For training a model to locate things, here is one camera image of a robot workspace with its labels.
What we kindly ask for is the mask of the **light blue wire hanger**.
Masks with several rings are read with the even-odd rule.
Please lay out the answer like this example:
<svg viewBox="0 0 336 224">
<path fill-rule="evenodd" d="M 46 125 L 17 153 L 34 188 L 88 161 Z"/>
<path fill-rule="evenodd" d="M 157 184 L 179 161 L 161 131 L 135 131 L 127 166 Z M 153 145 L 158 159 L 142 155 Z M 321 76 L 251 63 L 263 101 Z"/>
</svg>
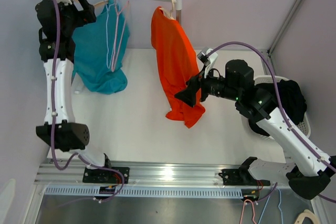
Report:
<svg viewBox="0 0 336 224">
<path fill-rule="evenodd" d="M 110 8 L 114 4 L 110 5 L 110 0 L 103 0 L 104 1 L 104 9 L 106 11 L 106 47 L 107 47 L 107 53 L 106 53 L 106 66 L 108 69 L 111 69 L 112 65 L 112 59 L 110 58 L 110 46 L 109 46 L 109 14 L 110 14 Z"/>
</svg>

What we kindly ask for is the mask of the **pink wire hanger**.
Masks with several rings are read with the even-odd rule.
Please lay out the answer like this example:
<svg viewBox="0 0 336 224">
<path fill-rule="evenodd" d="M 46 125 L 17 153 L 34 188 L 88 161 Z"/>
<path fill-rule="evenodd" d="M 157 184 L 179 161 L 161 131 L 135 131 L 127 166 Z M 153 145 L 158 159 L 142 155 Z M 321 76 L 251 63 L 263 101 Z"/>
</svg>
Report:
<svg viewBox="0 0 336 224">
<path fill-rule="evenodd" d="M 114 33 L 114 42 L 113 42 L 113 49 L 112 49 L 112 58 L 111 58 L 111 71 L 114 72 L 116 69 L 116 65 L 118 63 L 119 52 L 121 48 L 122 38 L 125 31 L 127 17 L 129 12 L 129 1 L 123 6 L 119 4 L 118 0 L 113 0 L 114 2 L 114 9 L 116 14 L 116 21 L 115 21 L 115 33 Z M 118 31 L 119 31 L 119 21 L 120 16 L 124 17 L 120 38 L 118 38 Z"/>
</svg>

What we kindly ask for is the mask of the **black t shirt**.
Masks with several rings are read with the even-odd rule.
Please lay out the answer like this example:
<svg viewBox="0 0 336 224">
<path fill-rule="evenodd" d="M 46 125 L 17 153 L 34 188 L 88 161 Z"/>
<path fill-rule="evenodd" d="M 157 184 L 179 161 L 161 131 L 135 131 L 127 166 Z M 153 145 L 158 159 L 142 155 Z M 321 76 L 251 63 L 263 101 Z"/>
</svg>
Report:
<svg viewBox="0 0 336 224">
<path fill-rule="evenodd" d="M 275 87 L 271 79 L 271 83 L 262 82 L 256 84 L 257 87 L 267 90 L 277 102 Z M 297 126 L 303 122 L 304 114 L 307 111 L 306 100 L 301 93 L 299 85 L 293 80 L 281 79 L 277 82 L 281 104 L 286 114 Z M 260 135 L 270 136 L 266 131 L 258 127 L 255 123 L 248 121 L 250 129 Z"/>
</svg>

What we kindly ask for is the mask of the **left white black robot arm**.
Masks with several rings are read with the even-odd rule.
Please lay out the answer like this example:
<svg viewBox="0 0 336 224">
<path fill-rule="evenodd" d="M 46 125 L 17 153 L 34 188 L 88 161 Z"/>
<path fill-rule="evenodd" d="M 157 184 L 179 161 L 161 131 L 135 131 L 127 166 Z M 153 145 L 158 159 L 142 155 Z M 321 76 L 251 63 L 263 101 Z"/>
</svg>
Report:
<svg viewBox="0 0 336 224">
<path fill-rule="evenodd" d="M 39 54 L 47 80 L 47 106 L 44 122 L 36 127 L 37 136 L 50 146 L 52 158 L 56 151 L 78 156 L 102 183 L 112 179 L 107 155 L 89 144 L 90 133 L 85 124 L 77 123 L 72 108 L 71 82 L 74 69 L 76 28 L 96 21 L 95 8 L 87 0 L 43 0 L 35 7 L 41 24 L 38 31 Z"/>
</svg>

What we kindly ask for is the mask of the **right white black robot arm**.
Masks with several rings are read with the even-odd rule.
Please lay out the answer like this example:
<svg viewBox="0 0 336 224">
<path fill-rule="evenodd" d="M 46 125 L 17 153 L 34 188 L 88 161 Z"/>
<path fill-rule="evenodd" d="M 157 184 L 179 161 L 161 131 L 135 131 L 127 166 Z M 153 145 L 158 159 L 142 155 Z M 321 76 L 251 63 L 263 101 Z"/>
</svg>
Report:
<svg viewBox="0 0 336 224">
<path fill-rule="evenodd" d="M 204 70 L 191 77 L 186 89 L 175 98 L 194 107 L 196 94 L 203 102 L 209 95 L 235 101 L 236 110 L 267 132 L 287 154 L 291 163 L 263 161 L 249 157 L 239 167 L 243 184 L 268 180 L 288 185 L 304 199 L 314 199 L 322 193 L 335 174 L 335 157 L 316 147 L 281 111 L 280 103 L 265 89 L 255 86 L 254 71 L 243 60 L 231 60 L 225 65 L 225 76 L 214 76 Z"/>
</svg>

